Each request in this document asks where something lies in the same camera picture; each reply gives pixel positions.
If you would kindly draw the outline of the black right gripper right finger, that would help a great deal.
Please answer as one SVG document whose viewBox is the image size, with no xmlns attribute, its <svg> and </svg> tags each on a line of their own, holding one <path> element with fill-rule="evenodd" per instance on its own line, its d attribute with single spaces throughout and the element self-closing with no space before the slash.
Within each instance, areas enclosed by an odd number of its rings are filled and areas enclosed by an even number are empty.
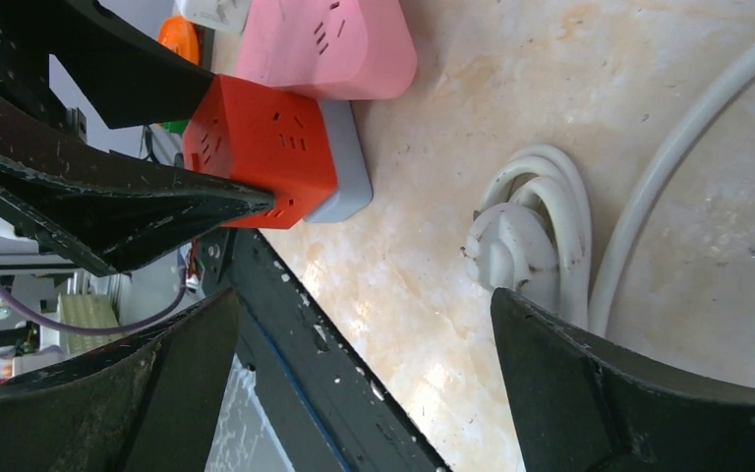
<svg viewBox="0 0 755 472">
<path fill-rule="evenodd" d="M 529 471 L 755 471 L 755 388 L 614 344 L 499 288 L 494 342 Z"/>
</svg>

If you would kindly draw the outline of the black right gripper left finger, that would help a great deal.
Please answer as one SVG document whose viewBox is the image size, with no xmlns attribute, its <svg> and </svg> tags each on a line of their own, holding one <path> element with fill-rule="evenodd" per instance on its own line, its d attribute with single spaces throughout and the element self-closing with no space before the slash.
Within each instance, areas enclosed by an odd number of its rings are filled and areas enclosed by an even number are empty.
<svg viewBox="0 0 755 472">
<path fill-rule="evenodd" d="M 0 384 L 0 471 L 201 471 L 239 338 L 225 290 Z"/>
</svg>

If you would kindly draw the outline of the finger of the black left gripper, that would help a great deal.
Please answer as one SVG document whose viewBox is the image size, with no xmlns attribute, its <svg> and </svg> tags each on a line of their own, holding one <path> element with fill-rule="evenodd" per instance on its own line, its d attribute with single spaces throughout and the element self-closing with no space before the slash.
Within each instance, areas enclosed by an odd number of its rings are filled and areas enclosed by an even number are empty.
<svg viewBox="0 0 755 472">
<path fill-rule="evenodd" d="M 0 96 L 0 217 L 95 275 L 138 269 L 273 204 L 268 190 L 91 147 Z"/>
<path fill-rule="evenodd" d="M 214 79 L 97 1 L 0 1 L 0 96 L 57 126 L 51 57 L 110 129 L 187 119 Z"/>
</svg>

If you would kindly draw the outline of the red cube socket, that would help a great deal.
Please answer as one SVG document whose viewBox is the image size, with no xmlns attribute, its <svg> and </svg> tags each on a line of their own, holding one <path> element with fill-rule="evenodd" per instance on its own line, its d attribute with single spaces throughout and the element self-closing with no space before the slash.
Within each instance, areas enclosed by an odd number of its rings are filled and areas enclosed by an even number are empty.
<svg viewBox="0 0 755 472">
<path fill-rule="evenodd" d="M 289 229 L 338 188 L 319 103 L 297 93 L 218 74 L 182 142 L 187 169 L 273 193 L 271 209 L 230 228 Z"/>
</svg>

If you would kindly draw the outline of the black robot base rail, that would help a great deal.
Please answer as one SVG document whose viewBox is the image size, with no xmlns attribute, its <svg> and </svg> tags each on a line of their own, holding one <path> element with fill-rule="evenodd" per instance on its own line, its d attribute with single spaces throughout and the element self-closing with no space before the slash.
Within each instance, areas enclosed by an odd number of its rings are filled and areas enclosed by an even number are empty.
<svg viewBox="0 0 755 472">
<path fill-rule="evenodd" d="M 259 231 L 214 230 L 196 255 L 204 290 L 240 299 L 236 352 L 296 470 L 448 470 Z"/>
</svg>

